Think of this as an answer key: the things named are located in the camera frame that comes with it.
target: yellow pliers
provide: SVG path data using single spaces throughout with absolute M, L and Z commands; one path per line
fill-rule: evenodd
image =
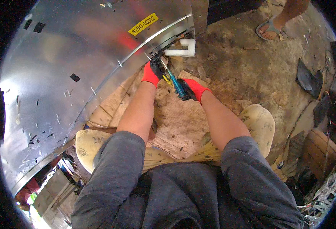
M 169 76 L 165 76 L 165 75 L 163 75 L 163 79 L 164 79 L 170 86 L 174 87 L 174 86 L 173 86 L 173 82 L 172 82 L 172 80 L 170 79 Z

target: foot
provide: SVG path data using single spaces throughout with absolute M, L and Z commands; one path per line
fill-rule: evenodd
M 281 30 L 281 28 L 284 26 L 280 20 L 275 17 L 273 19 L 273 26 L 278 29 L 278 30 Z M 258 32 L 266 39 L 269 39 L 269 40 L 273 40 L 276 36 L 278 36 L 277 33 L 273 32 L 273 31 L 266 31 L 269 27 L 269 24 L 266 23 L 265 25 L 263 25 L 261 28 L 259 28 Z

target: blue screwdriver handle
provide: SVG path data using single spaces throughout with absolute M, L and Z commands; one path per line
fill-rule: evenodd
M 170 79 L 172 80 L 173 85 L 174 85 L 175 89 L 177 90 L 179 96 L 180 96 L 181 98 L 183 98 L 183 97 L 186 95 L 186 93 L 184 92 L 183 88 L 182 88 L 181 85 L 178 83 L 178 81 L 176 80 L 176 78 L 174 77 L 174 75 L 170 72 L 170 70 L 167 69 L 167 71 L 168 71 L 168 73 L 169 73 L 169 75 L 170 75 Z

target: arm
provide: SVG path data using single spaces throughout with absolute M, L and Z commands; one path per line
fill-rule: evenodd
M 221 171 L 238 207 L 259 227 L 301 228 L 303 218 L 292 193 L 272 171 L 245 124 L 209 89 L 184 81 L 181 85 L 193 92 L 206 113 L 211 138 L 222 151 Z
M 153 121 L 159 78 L 150 62 L 117 129 L 93 160 L 95 169 L 81 191 L 71 216 L 73 228 L 106 228 L 136 186 L 143 168 L 145 145 Z
M 155 91 L 154 84 L 147 81 L 140 83 L 134 98 L 121 117 L 116 132 L 129 131 L 140 136 L 146 144 L 153 122 Z
M 246 125 L 208 90 L 202 93 L 201 104 L 216 147 L 223 151 L 226 144 L 240 136 L 251 136 Z

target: forearm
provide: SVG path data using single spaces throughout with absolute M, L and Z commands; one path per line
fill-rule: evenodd
M 140 83 L 116 131 L 134 133 L 140 136 L 146 144 L 153 122 L 155 91 L 154 84 L 146 81 Z
M 246 125 L 208 90 L 203 92 L 201 104 L 207 116 L 213 143 L 220 151 L 236 137 L 251 136 Z

